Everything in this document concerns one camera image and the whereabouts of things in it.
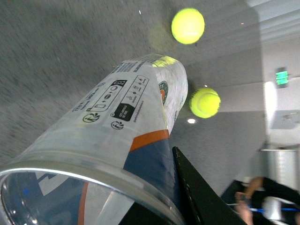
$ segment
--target black panel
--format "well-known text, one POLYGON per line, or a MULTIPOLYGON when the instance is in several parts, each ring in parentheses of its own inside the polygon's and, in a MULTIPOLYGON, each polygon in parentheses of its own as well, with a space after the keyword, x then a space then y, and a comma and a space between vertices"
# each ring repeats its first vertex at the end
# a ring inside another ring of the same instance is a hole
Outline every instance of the black panel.
POLYGON ((186 207, 190 208, 194 217, 192 221, 183 213, 187 225, 245 225, 246 223, 211 189, 182 152, 177 147, 173 147, 172 150, 179 179, 189 202, 186 207))

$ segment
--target tennis ball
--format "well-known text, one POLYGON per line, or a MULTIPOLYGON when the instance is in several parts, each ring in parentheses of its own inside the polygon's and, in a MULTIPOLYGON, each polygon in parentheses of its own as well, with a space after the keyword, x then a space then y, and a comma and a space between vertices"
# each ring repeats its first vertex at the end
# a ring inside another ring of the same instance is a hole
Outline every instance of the tennis ball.
POLYGON ((178 42, 189 45, 199 40, 204 26, 204 18, 197 9, 184 8, 173 18, 172 34, 178 42))
POLYGON ((217 114, 221 99, 211 88, 201 88, 193 93, 189 107, 193 114, 201 118, 209 118, 217 114))

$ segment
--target green exit sign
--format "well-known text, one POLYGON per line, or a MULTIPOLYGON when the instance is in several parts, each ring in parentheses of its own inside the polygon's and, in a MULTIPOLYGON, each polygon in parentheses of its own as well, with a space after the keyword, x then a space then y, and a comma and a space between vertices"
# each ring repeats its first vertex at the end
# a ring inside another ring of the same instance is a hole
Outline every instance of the green exit sign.
POLYGON ((288 74, 287 71, 282 71, 282 72, 278 72, 276 73, 276 82, 278 85, 283 85, 288 83, 288 74))

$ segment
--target exit sign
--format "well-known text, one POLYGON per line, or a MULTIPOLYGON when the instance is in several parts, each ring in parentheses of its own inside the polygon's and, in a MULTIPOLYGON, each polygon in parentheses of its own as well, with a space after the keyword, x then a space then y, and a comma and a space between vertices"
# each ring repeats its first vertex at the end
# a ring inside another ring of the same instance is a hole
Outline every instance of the exit sign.
POLYGON ((286 68, 280 68, 278 69, 276 73, 276 82, 277 85, 280 87, 286 87, 286 84, 289 82, 288 81, 288 73, 285 70, 286 68))

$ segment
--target orange stripe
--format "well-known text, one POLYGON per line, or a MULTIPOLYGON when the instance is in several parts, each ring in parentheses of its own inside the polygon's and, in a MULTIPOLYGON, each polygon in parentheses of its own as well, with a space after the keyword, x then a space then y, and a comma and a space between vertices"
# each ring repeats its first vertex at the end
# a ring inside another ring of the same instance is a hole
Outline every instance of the orange stripe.
POLYGON ((88 185, 89 183, 85 182, 82 189, 80 205, 79 205, 78 225, 84 225, 84 207, 85 207, 86 193, 88 191, 88 185))
POLYGON ((146 146, 148 144, 161 141, 163 139, 169 138, 168 130, 158 130, 151 133, 147 133, 141 136, 137 136, 133 139, 130 151, 134 151, 140 147, 146 146))

